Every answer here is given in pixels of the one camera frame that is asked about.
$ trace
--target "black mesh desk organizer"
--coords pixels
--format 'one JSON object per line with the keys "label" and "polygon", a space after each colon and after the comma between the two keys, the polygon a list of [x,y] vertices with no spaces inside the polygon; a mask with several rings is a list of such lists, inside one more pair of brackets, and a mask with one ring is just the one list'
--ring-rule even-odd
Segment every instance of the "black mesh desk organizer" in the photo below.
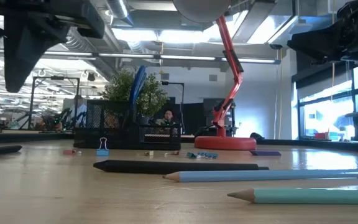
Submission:
{"label": "black mesh desk organizer", "polygon": [[76,129],[74,147],[99,148],[106,137],[108,149],[179,150],[180,124],[139,125],[129,102],[88,100],[85,128]]}

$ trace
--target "desk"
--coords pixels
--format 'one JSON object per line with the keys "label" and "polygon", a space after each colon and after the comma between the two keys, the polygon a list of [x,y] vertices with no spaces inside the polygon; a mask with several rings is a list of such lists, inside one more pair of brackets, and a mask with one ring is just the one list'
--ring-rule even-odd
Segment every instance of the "desk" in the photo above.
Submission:
{"label": "desk", "polygon": [[[73,141],[22,143],[16,154],[0,156],[0,223],[358,223],[358,205],[250,205],[227,197],[249,187],[316,187],[358,189],[358,179],[176,183],[161,175],[106,173],[92,164],[92,149],[63,155]],[[258,163],[270,169],[355,169],[358,152],[296,146],[259,146],[281,157],[254,157],[245,151],[214,151],[216,162]],[[110,159],[183,161],[179,156],[137,156],[144,151],[111,151]]]}

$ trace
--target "lamp shade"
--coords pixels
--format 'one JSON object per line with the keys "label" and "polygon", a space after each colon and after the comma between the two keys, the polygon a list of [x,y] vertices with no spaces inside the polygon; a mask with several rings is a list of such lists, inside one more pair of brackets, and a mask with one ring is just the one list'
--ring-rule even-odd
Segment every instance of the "lamp shade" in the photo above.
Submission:
{"label": "lamp shade", "polygon": [[227,11],[230,2],[231,0],[173,0],[181,15],[198,23],[215,21]]}

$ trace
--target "ceiling vent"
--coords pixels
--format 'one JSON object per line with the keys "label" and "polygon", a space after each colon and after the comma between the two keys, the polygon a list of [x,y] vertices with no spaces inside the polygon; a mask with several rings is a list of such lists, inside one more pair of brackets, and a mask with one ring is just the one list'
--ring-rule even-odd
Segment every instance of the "ceiling vent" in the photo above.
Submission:
{"label": "ceiling vent", "polygon": [[218,75],[209,75],[209,80],[211,82],[217,82],[218,81]]}
{"label": "ceiling vent", "polygon": [[169,73],[162,73],[161,80],[169,80]]}

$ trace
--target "lamp base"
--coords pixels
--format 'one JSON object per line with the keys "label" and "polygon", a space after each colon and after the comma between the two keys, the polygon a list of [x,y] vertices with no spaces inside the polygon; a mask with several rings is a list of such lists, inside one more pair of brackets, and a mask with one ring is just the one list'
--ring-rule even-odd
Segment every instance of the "lamp base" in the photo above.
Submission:
{"label": "lamp base", "polygon": [[199,149],[249,151],[256,149],[256,140],[254,138],[199,136],[195,139],[195,147]]}

